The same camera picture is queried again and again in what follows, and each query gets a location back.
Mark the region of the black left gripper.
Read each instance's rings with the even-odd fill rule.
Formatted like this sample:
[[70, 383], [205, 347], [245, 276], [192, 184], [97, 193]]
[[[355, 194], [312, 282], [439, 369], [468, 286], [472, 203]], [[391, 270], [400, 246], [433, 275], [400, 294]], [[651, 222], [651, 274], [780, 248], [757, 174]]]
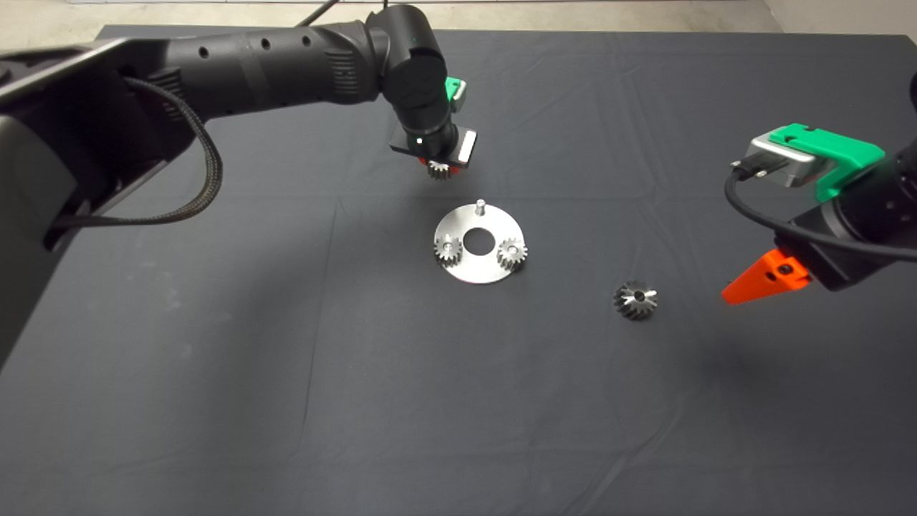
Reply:
[[468, 128], [439, 128], [426, 135], [394, 128], [389, 140], [390, 149], [418, 159], [425, 167], [432, 161], [456, 169], [469, 166], [476, 143], [477, 132]]

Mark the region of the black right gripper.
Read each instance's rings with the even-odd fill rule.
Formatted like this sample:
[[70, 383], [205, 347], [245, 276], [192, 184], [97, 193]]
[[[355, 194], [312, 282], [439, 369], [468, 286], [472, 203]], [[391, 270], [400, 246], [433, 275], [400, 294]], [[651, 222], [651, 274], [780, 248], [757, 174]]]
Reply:
[[[914, 219], [859, 229], [839, 214], [802, 214], [790, 222], [851, 242], [915, 249]], [[721, 298], [727, 304], [736, 306], [802, 290], [812, 283], [812, 277], [826, 290], [840, 291], [861, 283], [895, 262], [806, 242], [786, 233], [777, 233], [775, 244], [779, 249], [770, 249], [760, 256], [721, 291]]]

